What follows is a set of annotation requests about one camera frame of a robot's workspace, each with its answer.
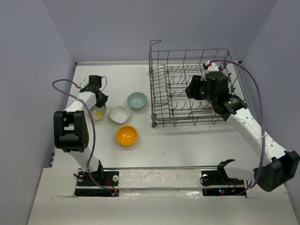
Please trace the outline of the blue yellow patterned bowl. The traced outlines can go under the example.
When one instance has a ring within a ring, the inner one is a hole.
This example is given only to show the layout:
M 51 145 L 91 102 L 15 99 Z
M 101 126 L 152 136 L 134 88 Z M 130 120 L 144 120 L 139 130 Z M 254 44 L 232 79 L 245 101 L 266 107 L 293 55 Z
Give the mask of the blue yellow patterned bowl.
M 102 107 L 97 107 L 96 105 L 90 108 L 88 117 L 93 121 L 100 121 L 105 117 L 106 114 L 106 105 Z

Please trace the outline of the orange flower patterned bowl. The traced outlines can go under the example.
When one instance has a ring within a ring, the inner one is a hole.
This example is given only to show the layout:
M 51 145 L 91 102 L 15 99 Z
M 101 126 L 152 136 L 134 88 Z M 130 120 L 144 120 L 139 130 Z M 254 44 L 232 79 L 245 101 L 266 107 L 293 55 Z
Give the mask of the orange flower patterned bowl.
M 204 100 L 202 102 L 202 104 L 203 104 L 203 108 L 204 109 L 212 109 L 213 108 L 213 106 L 211 105 L 211 103 L 209 101 L 207 101 L 207 100 Z

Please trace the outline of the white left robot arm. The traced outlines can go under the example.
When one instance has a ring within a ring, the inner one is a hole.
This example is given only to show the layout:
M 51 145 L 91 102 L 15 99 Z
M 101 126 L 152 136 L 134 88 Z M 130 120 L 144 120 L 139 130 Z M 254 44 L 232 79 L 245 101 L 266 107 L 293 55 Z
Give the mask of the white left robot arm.
M 69 95 L 74 102 L 53 115 L 54 144 L 57 149 L 71 155 L 79 164 L 83 177 L 93 185 L 104 179 L 104 169 L 94 156 L 96 146 L 95 122 L 104 118 L 108 96 L 103 93 L 102 76 L 90 75 L 79 85 L 79 95 Z

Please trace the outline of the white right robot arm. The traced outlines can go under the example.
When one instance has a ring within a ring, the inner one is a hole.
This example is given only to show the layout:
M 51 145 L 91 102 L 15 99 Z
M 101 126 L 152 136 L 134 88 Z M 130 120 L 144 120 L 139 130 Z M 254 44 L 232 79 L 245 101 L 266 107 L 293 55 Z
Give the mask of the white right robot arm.
M 226 184 L 231 179 L 247 180 L 271 192 L 294 177 L 300 156 L 287 151 L 263 131 L 247 104 L 231 94 L 228 78 L 222 72 L 194 75 L 185 89 L 188 98 L 208 101 L 213 110 L 232 126 L 259 157 L 259 163 L 241 163 L 235 159 L 222 161 L 217 166 L 216 179 Z

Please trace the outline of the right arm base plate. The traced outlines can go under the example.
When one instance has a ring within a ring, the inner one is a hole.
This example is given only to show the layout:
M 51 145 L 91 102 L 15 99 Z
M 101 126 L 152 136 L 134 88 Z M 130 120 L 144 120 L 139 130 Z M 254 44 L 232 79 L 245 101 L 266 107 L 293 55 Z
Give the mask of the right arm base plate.
M 201 171 L 199 182 L 204 197 L 240 195 L 246 189 L 243 180 L 225 178 L 217 170 Z

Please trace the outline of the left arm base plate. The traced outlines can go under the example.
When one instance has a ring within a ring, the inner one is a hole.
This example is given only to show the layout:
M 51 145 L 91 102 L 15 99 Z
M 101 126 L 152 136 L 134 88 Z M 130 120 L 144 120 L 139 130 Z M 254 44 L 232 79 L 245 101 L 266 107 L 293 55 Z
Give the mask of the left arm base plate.
M 93 172 L 92 178 L 88 173 L 81 170 L 74 173 L 76 177 L 75 196 L 78 197 L 118 197 L 119 196 L 119 171 L 104 170 L 104 176 L 101 178 L 96 172 Z

